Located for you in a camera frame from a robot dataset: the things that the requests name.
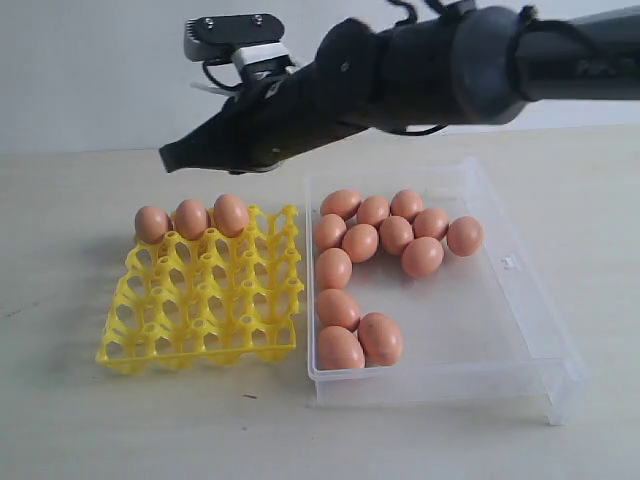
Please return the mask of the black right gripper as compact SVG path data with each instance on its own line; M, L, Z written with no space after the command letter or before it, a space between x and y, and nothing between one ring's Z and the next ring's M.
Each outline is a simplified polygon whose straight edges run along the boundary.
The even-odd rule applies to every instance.
M319 109L310 70L269 80L224 103L205 122L158 153L167 173L185 169L262 173L368 128Z

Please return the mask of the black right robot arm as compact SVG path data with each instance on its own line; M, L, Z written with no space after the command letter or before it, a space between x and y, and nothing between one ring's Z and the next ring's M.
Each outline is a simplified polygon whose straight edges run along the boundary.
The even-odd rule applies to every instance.
M349 18L297 64L284 25L270 14L189 20L186 57L204 71L233 65L229 86L211 79L222 109L159 155L168 172L260 173L370 129L426 136L455 125L504 125L542 100L635 101L639 97L637 7L572 20L542 20L472 1L412 5L376 32Z

